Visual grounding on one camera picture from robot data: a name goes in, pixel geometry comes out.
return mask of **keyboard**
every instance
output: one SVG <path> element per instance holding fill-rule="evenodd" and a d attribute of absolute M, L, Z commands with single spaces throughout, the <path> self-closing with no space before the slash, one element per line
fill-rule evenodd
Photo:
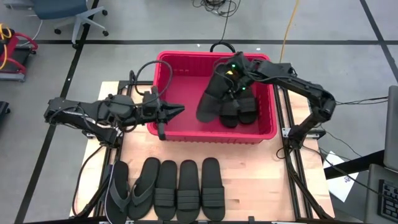
<path fill-rule="evenodd" d="M 386 180 L 379 181 L 379 196 L 377 214 L 398 223 L 398 187 Z"/>

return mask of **red plastic bin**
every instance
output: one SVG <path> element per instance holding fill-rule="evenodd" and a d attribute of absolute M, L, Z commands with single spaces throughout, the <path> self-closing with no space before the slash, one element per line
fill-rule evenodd
<path fill-rule="evenodd" d="M 219 119 L 210 123 L 201 123 L 196 119 L 199 99 L 205 91 L 211 76 L 213 64 L 221 57 L 230 57 L 231 53 L 209 52 L 161 52 L 157 59 L 168 62 L 173 68 L 170 86 L 160 97 L 168 103 L 185 105 L 185 110 L 174 117 L 166 126 L 167 140 L 190 142 L 223 142 L 223 143 L 260 143 L 272 139 L 277 132 L 274 92 L 272 85 L 255 83 L 253 94 L 259 105 L 259 116 L 253 124 L 239 124 L 236 128 L 226 128 Z M 269 60 L 264 54 L 245 54 L 250 60 L 254 58 Z M 169 80 L 169 69 L 164 64 L 157 64 L 154 85 L 162 91 Z M 147 125 L 151 134 L 157 135 L 155 123 Z"/>

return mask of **flip-flop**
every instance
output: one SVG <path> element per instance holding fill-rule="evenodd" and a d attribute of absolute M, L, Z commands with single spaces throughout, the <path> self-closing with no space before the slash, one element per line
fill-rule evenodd
<path fill-rule="evenodd" d="M 116 161 L 112 166 L 111 178 L 105 196 L 105 215 L 111 224 L 124 224 L 127 220 L 129 193 L 129 167 Z"/>
<path fill-rule="evenodd" d="M 148 214 L 154 202 L 154 189 L 160 161 L 150 157 L 142 166 L 141 175 L 131 189 L 131 202 L 128 216 L 131 220 L 138 220 Z"/>

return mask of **wooden table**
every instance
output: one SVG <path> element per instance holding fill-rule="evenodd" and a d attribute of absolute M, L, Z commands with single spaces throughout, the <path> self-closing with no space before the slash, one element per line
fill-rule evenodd
<path fill-rule="evenodd" d="M 104 99 L 109 93 L 116 94 L 117 88 L 118 82 L 103 82 L 98 99 Z M 141 91 L 148 88 L 149 86 L 139 87 Z M 292 92 L 289 95 L 294 121 L 301 123 L 309 115 L 307 99 Z M 137 103 L 141 102 L 142 97 L 134 92 L 132 98 Z M 279 129 L 271 140 L 246 145 L 160 141 L 157 136 L 151 135 L 145 126 L 138 126 L 136 130 L 125 135 L 121 160 L 129 166 L 129 184 L 133 185 L 148 157 L 156 157 L 160 161 L 171 159 L 178 166 L 185 159 L 192 159 L 198 164 L 199 177 L 203 160 L 215 157 L 220 162 L 225 187 L 224 221 L 245 221 L 248 220 L 248 216 L 254 216 L 256 221 L 295 220 L 285 162 L 275 156 L 276 151 L 282 147 Z M 307 139 L 304 145 L 318 150 L 317 140 Z M 96 139 L 88 140 L 83 161 L 97 148 Z M 87 163 L 81 175 L 75 201 L 77 212 L 83 209 L 98 188 L 104 155 L 104 149 L 97 153 Z M 309 191 L 325 211 L 334 217 L 320 156 L 306 149 L 301 150 L 301 155 Z M 302 194 L 298 187 L 296 189 L 300 213 L 305 217 Z M 154 210 L 152 209 L 143 220 L 157 220 Z M 207 218 L 201 212 L 198 220 Z"/>

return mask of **black sandal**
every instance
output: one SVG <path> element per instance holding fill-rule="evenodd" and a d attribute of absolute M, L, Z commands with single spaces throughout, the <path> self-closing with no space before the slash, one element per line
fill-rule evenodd
<path fill-rule="evenodd" d="M 177 190 L 177 165 L 164 161 L 160 166 L 155 188 L 155 213 L 161 220 L 169 221 L 175 215 L 175 191 Z"/>
<path fill-rule="evenodd" d="M 200 212 L 199 176 L 197 164 L 186 160 L 180 166 L 177 190 L 177 220 L 188 224 L 195 221 Z"/>
<path fill-rule="evenodd" d="M 238 105 L 237 101 L 227 100 L 223 102 L 220 109 L 220 123 L 227 128 L 235 128 L 238 123 Z"/>
<path fill-rule="evenodd" d="M 251 87 L 247 87 L 239 95 L 238 99 L 240 108 L 238 111 L 238 119 L 242 124 L 252 124 L 257 119 L 257 103 L 253 95 Z"/>
<path fill-rule="evenodd" d="M 211 221 L 221 221 L 225 216 L 224 187 L 220 164 L 215 158 L 207 158 L 201 167 L 201 206 Z"/>
<path fill-rule="evenodd" d="M 111 178 L 105 196 L 105 215 L 112 224 L 124 224 L 127 220 L 129 193 L 129 167 L 116 161 L 112 166 Z"/>
<path fill-rule="evenodd" d="M 159 173 L 160 161 L 150 157 L 142 166 L 141 175 L 131 190 L 131 202 L 128 215 L 131 220 L 138 220 L 148 214 L 154 201 L 154 189 Z"/>

